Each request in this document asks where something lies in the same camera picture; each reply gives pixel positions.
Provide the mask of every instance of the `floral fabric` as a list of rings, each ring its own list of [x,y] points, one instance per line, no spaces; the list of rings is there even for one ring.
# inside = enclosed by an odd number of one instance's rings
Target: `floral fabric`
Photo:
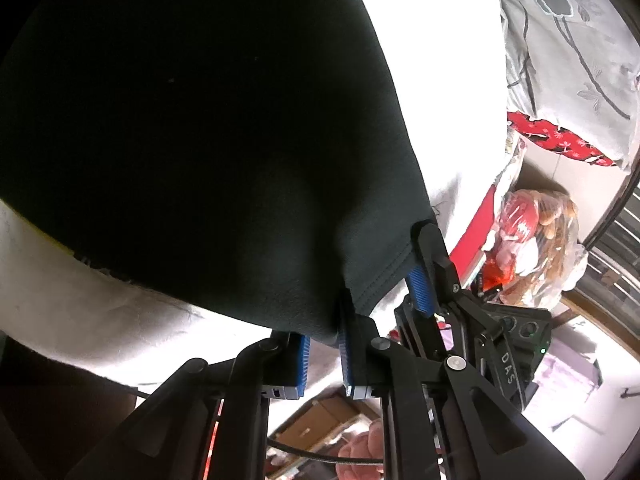
[[[508,111],[558,124],[628,170],[637,145],[640,46],[610,1],[501,3]]]
[[[523,137],[550,152],[571,160],[581,160],[592,166],[614,166],[615,161],[605,156],[586,140],[545,120],[532,120],[520,112],[508,112],[509,126]]]

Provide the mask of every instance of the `black fabric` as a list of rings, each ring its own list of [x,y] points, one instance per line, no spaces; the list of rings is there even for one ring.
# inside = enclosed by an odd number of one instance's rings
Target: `black fabric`
[[[0,197],[137,282],[325,342],[340,288],[369,312],[432,214],[361,0],[42,0],[0,66]]]

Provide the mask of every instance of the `hand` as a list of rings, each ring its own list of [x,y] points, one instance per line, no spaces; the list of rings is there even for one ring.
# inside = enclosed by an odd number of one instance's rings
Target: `hand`
[[[382,420],[379,418],[371,423],[369,431],[361,433],[345,444],[338,456],[345,458],[382,458],[384,446]],[[337,464],[335,471],[338,480],[380,480],[383,472],[382,465],[345,465]]]

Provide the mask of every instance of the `red floral cloth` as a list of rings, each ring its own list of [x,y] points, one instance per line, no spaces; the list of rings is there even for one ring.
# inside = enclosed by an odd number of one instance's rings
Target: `red floral cloth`
[[[532,120],[520,112],[507,112],[507,120],[519,134],[540,148],[596,166],[615,165],[598,148],[561,126],[545,120]]]

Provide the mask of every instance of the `metal grille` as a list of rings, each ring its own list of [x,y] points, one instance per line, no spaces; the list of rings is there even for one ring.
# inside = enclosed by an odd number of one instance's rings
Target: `metal grille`
[[[589,251],[576,290],[640,338],[640,189]]]

